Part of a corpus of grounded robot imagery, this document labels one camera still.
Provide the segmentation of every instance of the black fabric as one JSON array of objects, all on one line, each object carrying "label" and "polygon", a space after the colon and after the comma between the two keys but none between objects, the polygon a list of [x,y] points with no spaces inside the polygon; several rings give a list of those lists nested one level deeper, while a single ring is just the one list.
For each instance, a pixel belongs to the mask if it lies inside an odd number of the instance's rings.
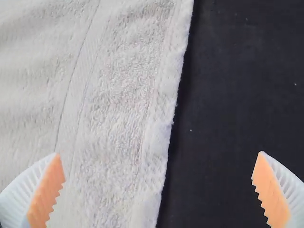
[{"label": "black fabric", "polygon": [[157,228],[266,228],[259,151],[304,180],[304,1],[195,0]]}]

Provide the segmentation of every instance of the towel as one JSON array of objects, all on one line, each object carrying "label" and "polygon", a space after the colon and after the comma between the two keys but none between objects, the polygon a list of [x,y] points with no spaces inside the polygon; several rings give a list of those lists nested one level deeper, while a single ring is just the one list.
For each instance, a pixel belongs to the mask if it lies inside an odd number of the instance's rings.
[{"label": "towel", "polygon": [[0,1],[0,190],[57,152],[47,227],[155,227],[192,5]]}]

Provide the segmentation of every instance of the white towel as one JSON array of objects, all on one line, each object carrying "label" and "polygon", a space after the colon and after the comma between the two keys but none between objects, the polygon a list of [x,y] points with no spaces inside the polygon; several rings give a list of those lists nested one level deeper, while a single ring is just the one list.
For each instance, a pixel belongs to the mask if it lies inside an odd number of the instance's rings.
[{"label": "white towel", "polygon": [[1,0],[0,189],[58,152],[48,227],[155,227],[192,5]]}]

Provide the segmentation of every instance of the black cloth surface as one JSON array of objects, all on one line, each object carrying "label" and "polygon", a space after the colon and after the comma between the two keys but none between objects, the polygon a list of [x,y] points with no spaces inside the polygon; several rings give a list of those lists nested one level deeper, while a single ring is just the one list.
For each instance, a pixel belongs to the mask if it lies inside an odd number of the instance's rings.
[{"label": "black cloth surface", "polygon": [[195,0],[157,228],[267,228],[259,151],[304,180],[304,1]]}]

